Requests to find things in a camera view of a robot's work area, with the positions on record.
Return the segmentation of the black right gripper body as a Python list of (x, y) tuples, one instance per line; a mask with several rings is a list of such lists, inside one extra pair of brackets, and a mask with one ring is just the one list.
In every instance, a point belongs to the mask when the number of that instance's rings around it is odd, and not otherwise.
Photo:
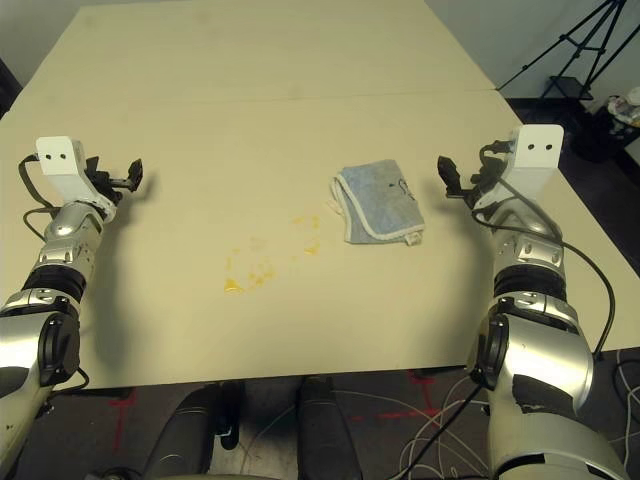
[(487, 195), (491, 196), (498, 185), (497, 180), (481, 181), (472, 184), (470, 188), (463, 188), (457, 185), (457, 197), (470, 209), (482, 209), (481, 200)]

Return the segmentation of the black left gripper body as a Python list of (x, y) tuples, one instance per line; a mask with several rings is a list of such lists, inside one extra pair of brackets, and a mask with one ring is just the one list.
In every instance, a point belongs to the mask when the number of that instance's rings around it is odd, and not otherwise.
[(129, 189), (125, 179), (112, 179), (106, 171), (87, 171), (87, 177), (95, 189), (113, 204), (119, 204), (123, 198), (122, 190)]

